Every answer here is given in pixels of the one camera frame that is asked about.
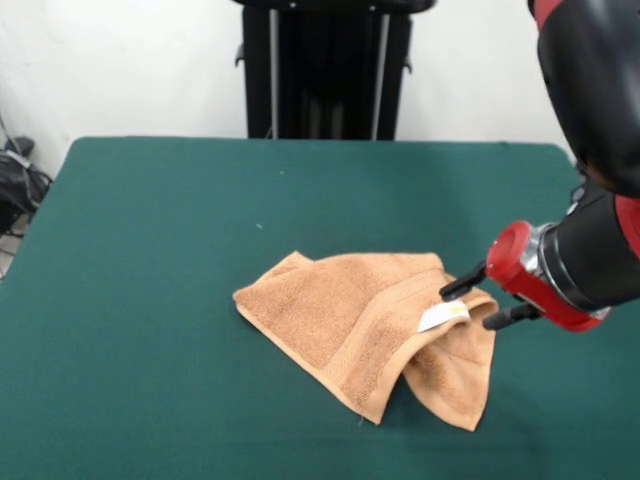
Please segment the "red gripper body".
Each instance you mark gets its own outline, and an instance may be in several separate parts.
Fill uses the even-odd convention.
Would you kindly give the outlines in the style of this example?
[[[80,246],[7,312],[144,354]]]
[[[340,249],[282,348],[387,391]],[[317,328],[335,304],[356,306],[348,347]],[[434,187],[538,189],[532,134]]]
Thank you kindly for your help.
[[[611,309],[582,311],[560,294],[542,252],[543,240],[554,227],[527,221],[509,225],[489,249],[486,275],[521,303],[534,305],[541,318],[570,332],[585,332],[600,325]]]

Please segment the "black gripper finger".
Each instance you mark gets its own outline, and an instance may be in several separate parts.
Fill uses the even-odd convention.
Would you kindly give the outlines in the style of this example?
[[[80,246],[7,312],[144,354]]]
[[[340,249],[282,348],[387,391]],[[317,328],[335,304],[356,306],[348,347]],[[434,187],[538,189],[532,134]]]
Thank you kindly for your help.
[[[486,330],[499,331],[510,327],[523,320],[537,320],[542,317],[541,312],[529,303],[521,303],[517,306],[501,309],[487,316],[482,325]]]
[[[468,294],[486,279],[486,269],[486,262],[481,261],[465,275],[449,282],[439,290],[441,299],[443,301],[454,301]]]

